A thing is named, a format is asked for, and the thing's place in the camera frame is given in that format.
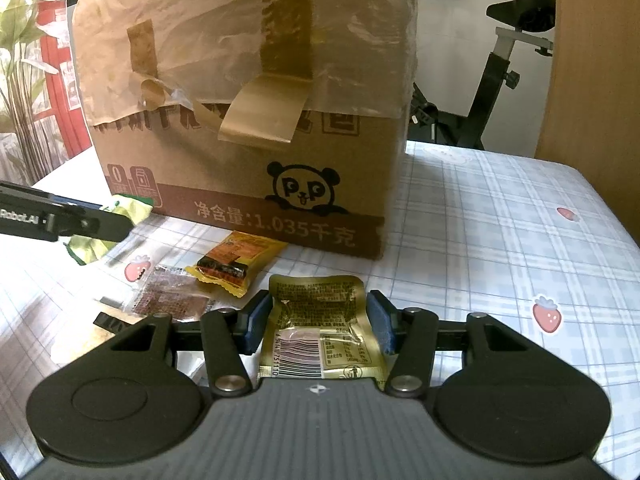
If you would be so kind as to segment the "green snack packet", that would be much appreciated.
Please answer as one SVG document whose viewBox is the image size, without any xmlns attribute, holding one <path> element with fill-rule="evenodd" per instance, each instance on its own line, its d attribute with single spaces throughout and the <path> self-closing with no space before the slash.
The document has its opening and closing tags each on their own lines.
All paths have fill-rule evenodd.
<svg viewBox="0 0 640 480">
<path fill-rule="evenodd" d="M 128 194 L 113 195 L 110 201 L 91 212 L 94 218 L 82 220 L 88 231 L 73 235 L 66 243 L 68 254 L 81 266 L 103 258 L 118 243 L 126 240 L 132 229 L 149 217 L 153 209 L 150 198 Z"/>
</svg>

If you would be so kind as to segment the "gold foil snack packet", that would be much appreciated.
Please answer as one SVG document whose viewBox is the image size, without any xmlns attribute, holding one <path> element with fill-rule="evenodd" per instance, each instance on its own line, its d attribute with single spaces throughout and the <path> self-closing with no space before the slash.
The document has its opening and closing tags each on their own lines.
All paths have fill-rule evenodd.
<svg viewBox="0 0 640 480">
<path fill-rule="evenodd" d="M 269 292 L 272 309 L 262 338 L 261 378 L 371 378 L 384 387 L 386 364 L 360 278 L 273 275 Z"/>
</svg>

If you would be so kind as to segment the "brown clear snack packet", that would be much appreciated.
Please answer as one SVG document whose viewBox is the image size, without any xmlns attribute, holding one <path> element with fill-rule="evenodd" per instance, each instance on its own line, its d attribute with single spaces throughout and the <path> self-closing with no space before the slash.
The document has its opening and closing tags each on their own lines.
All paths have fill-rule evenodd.
<svg viewBox="0 0 640 480">
<path fill-rule="evenodd" d="M 168 314 L 178 322 L 197 321 L 216 304 L 204 286 L 185 270 L 156 266 L 143 280 L 128 311 L 139 316 Z"/>
</svg>

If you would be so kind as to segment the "yellow orange snack packet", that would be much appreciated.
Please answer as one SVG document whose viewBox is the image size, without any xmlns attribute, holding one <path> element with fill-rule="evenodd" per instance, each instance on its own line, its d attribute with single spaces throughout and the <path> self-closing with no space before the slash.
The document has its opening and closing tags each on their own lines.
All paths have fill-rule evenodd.
<svg viewBox="0 0 640 480">
<path fill-rule="evenodd" d="M 220 286 L 232 296 L 242 298 L 257 274 L 286 246 L 280 240 L 232 231 L 184 270 L 201 283 Z"/>
</svg>

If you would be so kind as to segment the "clear cracker packet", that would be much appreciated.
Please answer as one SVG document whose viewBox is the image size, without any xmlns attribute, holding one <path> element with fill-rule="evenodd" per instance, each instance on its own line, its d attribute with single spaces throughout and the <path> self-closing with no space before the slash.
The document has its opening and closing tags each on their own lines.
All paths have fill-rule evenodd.
<svg viewBox="0 0 640 480">
<path fill-rule="evenodd" d="M 93 319 L 93 324 L 113 335 L 123 332 L 142 320 L 141 315 L 126 312 L 119 302 L 110 298 L 103 297 L 96 300 L 96 306 L 98 314 Z"/>
</svg>

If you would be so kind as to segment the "green bamboo plant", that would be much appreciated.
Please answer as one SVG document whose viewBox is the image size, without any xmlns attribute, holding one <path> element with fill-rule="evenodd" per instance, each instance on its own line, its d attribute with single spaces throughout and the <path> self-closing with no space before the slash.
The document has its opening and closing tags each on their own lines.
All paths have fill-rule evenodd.
<svg viewBox="0 0 640 480">
<path fill-rule="evenodd" d="M 58 70 L 36 55 L 47 33 L 38 24 L 44 0 L 1 0 L 1 129 L 16 135 L 25 180 L 33 184 L 54 169 L 50 141 L 34 105 L 46 77 Z"/>
</svg>

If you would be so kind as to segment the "plaid strawberry tablecloth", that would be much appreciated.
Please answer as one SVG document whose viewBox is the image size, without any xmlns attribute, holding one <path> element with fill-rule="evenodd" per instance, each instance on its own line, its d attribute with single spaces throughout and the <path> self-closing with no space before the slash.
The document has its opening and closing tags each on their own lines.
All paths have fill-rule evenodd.
<svg viewBox="0 0 640 480">
<path fill-rule="evenodd" d="M 190 266 L 242 220 L 277 222 L 209 192 L 185 219 L 153 216 L 103 260 L 80 266 L 62 243 L 1 241 L 1 451 L 18 474 L 40 455 L 24 415 L 32 388 L 82 346 L 105 306 L 134 294 L 137 263 Z M 290 245 L 274 274 L 352 274 L 396 306 L 446 320 L 486 312 L 603 386 L 613 418 L 600 463 L 639 474 L 639 248 L 575 169 L 411 143 L 378 260 Z"/>
</svg>

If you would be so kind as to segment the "brown cardboard box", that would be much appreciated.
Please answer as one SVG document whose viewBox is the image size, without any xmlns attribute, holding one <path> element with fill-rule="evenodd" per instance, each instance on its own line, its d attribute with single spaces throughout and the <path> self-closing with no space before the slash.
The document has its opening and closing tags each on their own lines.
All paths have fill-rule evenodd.
<svg viewBox="0 0 640 480">
<path fill-rule="evenodd" d="M 209 192 L 277 217 L 266 226 L 242 220 L 229 230 L 380 258 L 411 98 L 397 118 L 313 110 L 312 0 L 262 1 L 262 72 L 229 103 L 202 103 L 168 87 L 157 75 L 152 24 L 130 27 L 142 109 L 87 122 L 107 184 L 183 219 L 186 196 Z"/>
</svg>

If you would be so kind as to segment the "wooden door panel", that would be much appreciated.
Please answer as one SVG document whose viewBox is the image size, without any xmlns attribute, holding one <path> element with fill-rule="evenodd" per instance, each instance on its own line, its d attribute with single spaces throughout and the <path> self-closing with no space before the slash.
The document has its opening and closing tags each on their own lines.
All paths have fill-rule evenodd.
<svg viewBox="0 0 640 480">
<path fill-rule="evenodd" d="M 535 155 L 577 169 L 639 236 L 639 0 L 556 0 Z"/>
</svg>

